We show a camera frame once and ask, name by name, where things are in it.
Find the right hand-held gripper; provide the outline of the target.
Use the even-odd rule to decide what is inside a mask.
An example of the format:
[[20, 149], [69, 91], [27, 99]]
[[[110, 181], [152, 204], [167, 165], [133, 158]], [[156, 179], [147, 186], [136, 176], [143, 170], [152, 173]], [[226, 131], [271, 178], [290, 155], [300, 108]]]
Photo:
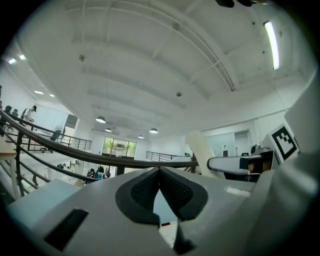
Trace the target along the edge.
[[294, 136], [285, 124], [269, 132], [260, 145], [252, 146], [250, 156], [212, 157], [207, 167], [224, 174], [227, 180], [257, 182], [260, 175], [276, 169], [299, 153]]

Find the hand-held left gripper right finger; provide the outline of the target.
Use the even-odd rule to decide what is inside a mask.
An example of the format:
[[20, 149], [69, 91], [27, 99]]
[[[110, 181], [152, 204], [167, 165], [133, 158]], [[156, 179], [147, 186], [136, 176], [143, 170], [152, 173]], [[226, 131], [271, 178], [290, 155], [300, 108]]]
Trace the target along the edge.
[[173, 247], [162, 256], [317, 256], [320, 154], [300, 153], [255, 184], [162, 169], [187, 197]]

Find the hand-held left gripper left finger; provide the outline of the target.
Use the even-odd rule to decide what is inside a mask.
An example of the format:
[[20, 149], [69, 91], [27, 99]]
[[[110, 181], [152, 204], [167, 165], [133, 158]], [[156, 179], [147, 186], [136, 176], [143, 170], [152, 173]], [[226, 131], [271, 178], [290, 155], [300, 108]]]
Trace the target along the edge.
[[153, 212], [158, 171], [90, 183], [50, 210], [33, 232], [62, 256], [173, 256]]

